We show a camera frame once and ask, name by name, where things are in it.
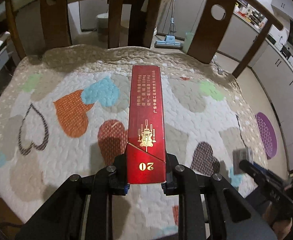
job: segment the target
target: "red object on counter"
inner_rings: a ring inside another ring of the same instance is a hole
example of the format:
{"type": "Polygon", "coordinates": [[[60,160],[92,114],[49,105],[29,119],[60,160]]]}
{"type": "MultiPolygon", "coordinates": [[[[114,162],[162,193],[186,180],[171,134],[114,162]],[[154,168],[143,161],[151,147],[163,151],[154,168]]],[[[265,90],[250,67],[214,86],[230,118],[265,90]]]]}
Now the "red object on counter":
{"type": "Polygon", "coordinates": [[[165,131],[158,66],[133,66],[126,154],[128,183],[165,182],[165,131]]]}

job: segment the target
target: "orange heart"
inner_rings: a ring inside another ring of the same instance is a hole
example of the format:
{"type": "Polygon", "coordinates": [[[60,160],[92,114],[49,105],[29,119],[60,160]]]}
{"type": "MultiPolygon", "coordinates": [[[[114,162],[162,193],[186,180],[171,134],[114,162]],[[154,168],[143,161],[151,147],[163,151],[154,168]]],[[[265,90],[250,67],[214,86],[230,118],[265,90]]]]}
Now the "orange heart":
{"type": "Polygon", "coordinates": [[[62,129],[72,138],[78,138],[86,132],[88,128],[86,112],[94,105],[86,105],[82,102],[82,91],[83,89],[77,90],[53,102],[62,129]]]}
{"type": "Polygon", "coordinates": [[[128,142],[128,130],[118,120],[107,120],[99,128],[97,141],[105,165],[111,165],[114,158],[124,153],[128,142]]]}

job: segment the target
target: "red cigarette box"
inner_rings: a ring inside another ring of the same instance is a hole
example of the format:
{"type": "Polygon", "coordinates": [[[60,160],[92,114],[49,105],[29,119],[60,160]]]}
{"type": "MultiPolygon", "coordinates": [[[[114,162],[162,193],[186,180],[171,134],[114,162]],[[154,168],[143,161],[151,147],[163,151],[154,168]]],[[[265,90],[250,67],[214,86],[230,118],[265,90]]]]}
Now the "red cigarette box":
{"type": "Polygon", "coordinates": [[[128,183],[165,182],[165,131],[158,66],[133,66],[126,154],[128,183]]]}

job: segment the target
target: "mop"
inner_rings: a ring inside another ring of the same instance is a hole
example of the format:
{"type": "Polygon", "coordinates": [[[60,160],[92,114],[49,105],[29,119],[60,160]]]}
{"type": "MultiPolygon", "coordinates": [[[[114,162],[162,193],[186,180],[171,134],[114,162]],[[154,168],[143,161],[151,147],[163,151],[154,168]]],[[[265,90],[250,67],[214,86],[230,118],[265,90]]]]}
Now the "mop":
{"type": "Polygon", "coordinates": [[[182,43],[176,42],[174,33],[176,33],[176,29],[174,26],[174,20],[173,20],[173,13],[174,13],[174,2],[175,0],[172,0],[172,13],[171,13],[171,22],[169,27],[168,35],[165,36],[164,41],[156,41],[154,43],[155,48],[161,48],[161,49],[182,49],[182,43]]]}

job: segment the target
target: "silver screw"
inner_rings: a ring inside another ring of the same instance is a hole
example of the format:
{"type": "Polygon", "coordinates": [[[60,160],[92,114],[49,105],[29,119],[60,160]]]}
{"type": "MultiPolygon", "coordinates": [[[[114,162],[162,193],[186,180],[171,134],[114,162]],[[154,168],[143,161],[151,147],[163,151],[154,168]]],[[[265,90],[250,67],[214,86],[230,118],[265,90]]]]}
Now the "silver screw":
{"type": "Polygon", "coordinates": [[[175,169],[177,171],[184,171],[184,166],[183,165],[177,165],[177,166],[175,166],[175,169]]]}
{"type": "Polygon", "coordinates": [[[80,178],[80,175],[78,174],[72,174],[69,179],[70,181],[77,181],[80,178]]]}
{"type": "Polygon", "coordinates": [[[107,167],[106,167],[106,170],[107,170],[108,172],[114,172],[114,171],[116,170],[116,167],[115,167],[114,165],[110,165],[110,166],[107,166],[107,167]]]}
{"type": "Polygon", "coordinates": [[[222,176],[220,173],[214,173],[212,175],[212,177],[215,179],[215,180],[222,180],[222,176]]]}

